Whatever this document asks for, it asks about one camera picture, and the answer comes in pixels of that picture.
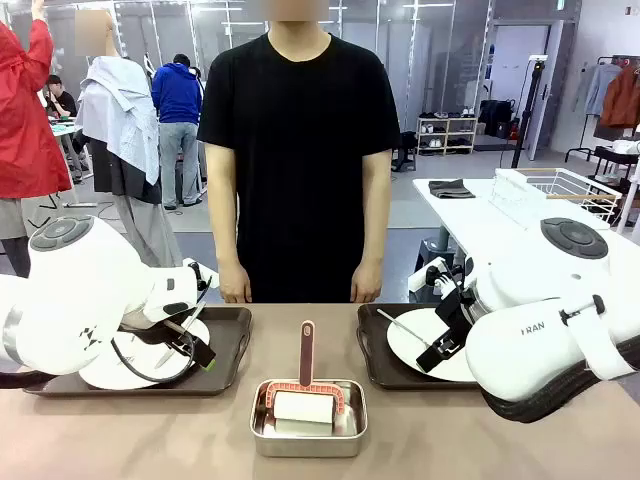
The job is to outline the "grey hanging shirt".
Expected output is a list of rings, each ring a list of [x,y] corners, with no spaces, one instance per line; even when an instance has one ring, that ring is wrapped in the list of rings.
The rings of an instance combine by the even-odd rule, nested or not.
[[[572,110],[585,115],[600,116],[609,84],[618,76],[621,67],[616,64],[597,64],[581,72],[581,79],[572,100]]]

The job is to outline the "mannequin in red jacket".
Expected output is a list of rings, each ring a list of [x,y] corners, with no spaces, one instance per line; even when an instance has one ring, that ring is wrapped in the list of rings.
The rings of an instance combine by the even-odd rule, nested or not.
[[[49,77],[53,41],[44,0],[32,0],[29,48],[0,21],[0,244],[17,276],[29,276],[22,203],[67,191],[71,182],[38,92]]]

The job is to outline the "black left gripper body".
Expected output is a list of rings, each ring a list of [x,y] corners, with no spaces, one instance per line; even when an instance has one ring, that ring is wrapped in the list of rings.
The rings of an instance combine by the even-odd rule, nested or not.
[[[159,345],[164,343],[174,350],[182,348],[193,350],[196,343],[195,337],[190,332],[170,320],[156,323],[148,329],[134,329],[121,325],[118,331],[132,334],[145,344]]]

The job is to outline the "pink handled lint roller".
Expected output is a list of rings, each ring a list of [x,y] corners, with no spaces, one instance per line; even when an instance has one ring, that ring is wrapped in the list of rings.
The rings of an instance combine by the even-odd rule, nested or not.
[[[277,434],[329,437],[345,410],[345,394],[335,383],[314,380],[315,324],[306,320],[299,334],[298,379],[272,381],[265,394]]]

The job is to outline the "black bag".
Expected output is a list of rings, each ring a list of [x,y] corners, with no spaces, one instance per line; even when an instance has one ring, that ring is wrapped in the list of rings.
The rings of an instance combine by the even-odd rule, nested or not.
[[[484,134],[500,139],[510,135],[515,100],[483,100],[479,122],[485,125]]]

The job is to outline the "person's right hand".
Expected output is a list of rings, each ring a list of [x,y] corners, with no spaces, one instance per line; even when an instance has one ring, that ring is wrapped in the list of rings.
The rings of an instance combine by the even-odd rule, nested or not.
[[[239,263],[219,268],[219,290],[225,303],[251,303],[252,292],[249,276]]]

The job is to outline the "orange hanging jacket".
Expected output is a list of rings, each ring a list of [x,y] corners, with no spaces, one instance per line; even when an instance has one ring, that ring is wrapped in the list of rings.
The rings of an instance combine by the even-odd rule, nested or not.
[[[625,67],[609,84],[600,124],[619,129],[640,124],[640,65]]]

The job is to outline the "silver table knife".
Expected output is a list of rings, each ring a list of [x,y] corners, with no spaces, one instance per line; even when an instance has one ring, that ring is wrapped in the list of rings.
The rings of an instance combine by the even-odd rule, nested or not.
[[[202,309],[204,308],[204,306],[206,305],[205,301],[200,301],[194,312],[183,322],[183,324],[181,325],[181,327],[184,330],[184,334],[187,334],[189,332],[189,328],[191,327],[191,325],[194,323],[194,321],[198,318],[198,315],[201,313]],[[157,362],[156,364],[156,369],[160,368],[161,366],[163,366],[168,359],[173,355],[174,353],[174,349],[170,348],[161,358],[160,360]]]

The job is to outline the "white side table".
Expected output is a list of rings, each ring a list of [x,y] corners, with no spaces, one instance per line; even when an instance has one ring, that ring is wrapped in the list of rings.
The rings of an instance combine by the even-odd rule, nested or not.
[[[470,199],[439,199],[429,190],[427,179],[413,182],[415,189],[432,208],[466,256],[475,264],[487,264],[524,239],[543,218],[564,217],[594,228],[609,246],[610,272],[614,281],[631,292],[640,292],[640,246],[612,230],[586,210],[566,200],[543,199],[525,204],[519,201],[492,202],[492,179],[465,179]]]

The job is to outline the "white round plate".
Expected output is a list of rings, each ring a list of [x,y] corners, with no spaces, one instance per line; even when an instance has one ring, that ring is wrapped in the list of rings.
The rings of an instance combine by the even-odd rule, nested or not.
[[[432,343],[448,329],[433,308],[411,310],[396,315],[395,319],[429,343]],[[387,342],[392,352],[403,363],[421,374],[450,382],[475,382],[466,362],[465,349],[457,352],[451,359],[441,361],[433,369],[426,372],[416,361],[426,350],[423,342],[394,323],[388,326]]]
[[[156,369],[157,362],[170,349],[166,344],[148,345],[134,335],[122,332],[118,332],[114,340],[124,356],[134,357],[132,366],[149,377],[169,378],[178,374],[188,364],[188,356],[174,350],[168,361]],[[195,362],[191,361],[188,365],[193,367],[194,364]],[[103,390],[124,391],[157,385],[157,382],[144,380],[121,364],[111,346],[83,368],[79,375],[90,386]]]

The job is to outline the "steel rectangular container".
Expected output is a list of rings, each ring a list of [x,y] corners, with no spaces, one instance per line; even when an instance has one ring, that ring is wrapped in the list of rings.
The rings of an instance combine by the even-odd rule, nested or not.
[[[354,380],[324,380],[341,387],[345,411],[332,425],[286,420],[278,428],[273,409],[267,407],[265,380],[256,388],[249,421],[256,451],[265,457],[349,458],[357,456],[368,430],[367,405],[362,386]]]

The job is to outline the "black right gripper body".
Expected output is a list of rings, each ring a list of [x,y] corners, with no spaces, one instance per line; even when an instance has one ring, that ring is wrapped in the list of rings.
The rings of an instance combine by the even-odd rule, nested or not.
[[[471,291],[460,292],[457,289],[442,297],[435,313],[448,329],[438,338],[439,341],[466,340],[473,323],[469,316],[469,307],[475,303],[475,300]]]

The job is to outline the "person in blue hoodie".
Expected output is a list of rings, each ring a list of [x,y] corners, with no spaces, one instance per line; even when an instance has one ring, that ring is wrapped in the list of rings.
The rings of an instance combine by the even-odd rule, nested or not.
[[[168,211],[201,202],[197,133],[202,92],[190,67],[189,57],[178,53],[152,80],[151,96],[159,114],[162,202]]]

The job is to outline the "brown serving tray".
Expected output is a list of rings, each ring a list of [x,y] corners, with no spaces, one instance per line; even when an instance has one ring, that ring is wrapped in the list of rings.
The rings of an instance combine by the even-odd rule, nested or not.
[[[209,370],[192,365],[172,383],[151,384],[135,376],[114,351],[109,351],[83,372],[59,376],[23,391],[43,398],[219,395],[236,379],[251,338],[251,312],[246,308],[206,307],[190,329],[207,337],[216,353],[215,364]]]
[[[418,312],[426,317],[435,314],[433,304],[382,303],[362,305],[357,310],[356,338],[364,355],[369,380],[382,389],[390,391],[427,390],[473,390],[478,385],[473,381],[440,379],[420,371],[418,366],[409,366],[392,352],[387,340],[391,322],[377,312],[380,308],[394,318],[402,314]]]

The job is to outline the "silver spoon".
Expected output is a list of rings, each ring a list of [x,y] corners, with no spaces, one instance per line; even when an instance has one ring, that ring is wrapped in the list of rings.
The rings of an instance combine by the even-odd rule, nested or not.
[[[417,339],[418,341],[420,341],[425,348],[428,348],[429,344],[421,337],[419,336],[417,333],[413,332],[411,329],[409,329],[408,327],[406,327],[404,324],[402,324],[401,322],[399,322],[398,320],[396,320],[394,317],[392,317],[391,315],[389,315],[388,313],[386,313],[384,310],[377,308],[376,312],[380,315],[382,315],[384,318],[386,318],[387,320],[389,320],[393,325],[395,325],[397,328],[405,331],[406,333],[408,333],[409,335],[411,335],[412,337],[414,337],[415,339]]]

